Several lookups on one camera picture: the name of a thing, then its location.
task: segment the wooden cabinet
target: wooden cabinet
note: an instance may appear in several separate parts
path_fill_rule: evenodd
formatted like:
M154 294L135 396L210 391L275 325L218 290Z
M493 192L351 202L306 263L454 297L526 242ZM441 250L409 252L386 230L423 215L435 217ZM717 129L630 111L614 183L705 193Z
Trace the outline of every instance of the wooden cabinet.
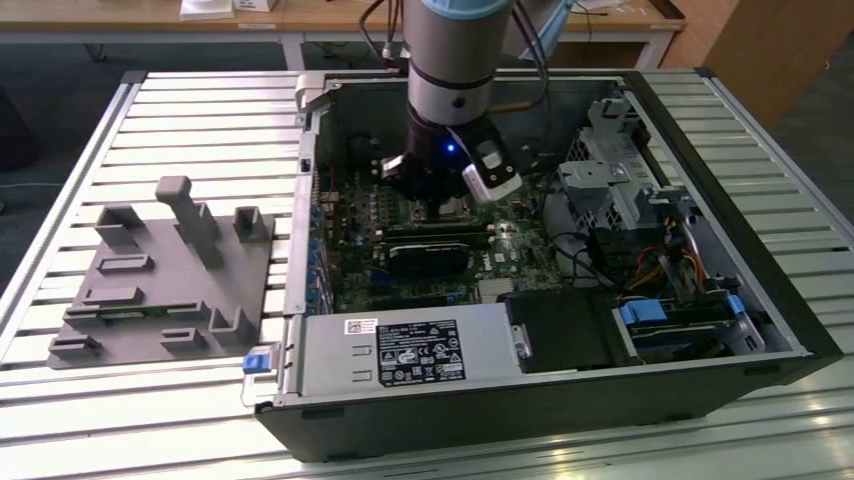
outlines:
M772 128L854 29L854 0L672 0L686 15L662 67L710 67Z

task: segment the wooden desk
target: wooden desk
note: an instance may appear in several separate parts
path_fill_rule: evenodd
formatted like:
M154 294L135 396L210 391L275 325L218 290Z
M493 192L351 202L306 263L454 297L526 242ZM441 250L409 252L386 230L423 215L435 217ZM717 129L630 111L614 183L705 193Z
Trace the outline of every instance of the wooden desk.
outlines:
M246 24L283 28L287 0L273 12L238 10L234 18L191 22L182 22L181 5L181 0L0 0L0 31L238 32L247 30Z
M0 43L277 42L287 68L305 70L303 43L362 41L357 21L369 4L279 0L270 13L238 11L234 18L182 22L181 0L2 0ZM367 23L373 32L386 30L379 10ZM561 42L641 43L637 66L657 67L685 21L665 18L650 0L598 12L608 16L570 16Z
M285 10L283 43L285 55L291 69L305 69L302 48L309 42L359 42L358 19L371 4L370 0L287 0ZM366 22L371 32L386 32L386 6L374 12ZM658 67L676 32L685 28L685 20L668 19L656 9L650 0L629 0L621 7L604 8L596 13L608 16L570 15L561 42L586 43L640 43L644 49L638 56L638 68Z

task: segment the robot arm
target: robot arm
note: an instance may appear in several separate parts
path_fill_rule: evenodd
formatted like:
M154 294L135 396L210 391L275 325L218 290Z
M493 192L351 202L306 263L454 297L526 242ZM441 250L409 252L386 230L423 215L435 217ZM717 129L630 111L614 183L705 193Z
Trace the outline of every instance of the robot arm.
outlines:
M406 2L409 138L406 152L383 162L382 176L406 198L429 207L469 192L478 202L494 201L522 186L486 116L516 3Z

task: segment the power supply label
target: power supply label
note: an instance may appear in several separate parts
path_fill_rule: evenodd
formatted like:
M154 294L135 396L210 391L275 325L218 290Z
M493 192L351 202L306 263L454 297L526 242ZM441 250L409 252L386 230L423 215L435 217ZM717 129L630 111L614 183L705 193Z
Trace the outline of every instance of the power supply label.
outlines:
M377 345L383 387L466 380L457 320L378 325Z

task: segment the slotted metal table top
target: slotted metal table top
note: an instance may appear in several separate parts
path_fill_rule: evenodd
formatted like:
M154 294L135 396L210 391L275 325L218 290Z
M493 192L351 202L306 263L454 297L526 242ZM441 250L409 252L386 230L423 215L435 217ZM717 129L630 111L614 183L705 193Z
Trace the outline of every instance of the slotted metal table top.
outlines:
M154 198L162 175L187 175L215 215L249 204L277 216L262 342L282 336L297 74L151 73L119 88L0 300L0 478L854 476L852 226L716 79L693 71L645 76L845 351L842 361L701 420L334 464L294 460L253 419L241 358L48 369L47 347L101 241L101 208L130 202L143 218L169 217ZM662 150L653 152L678 183Z

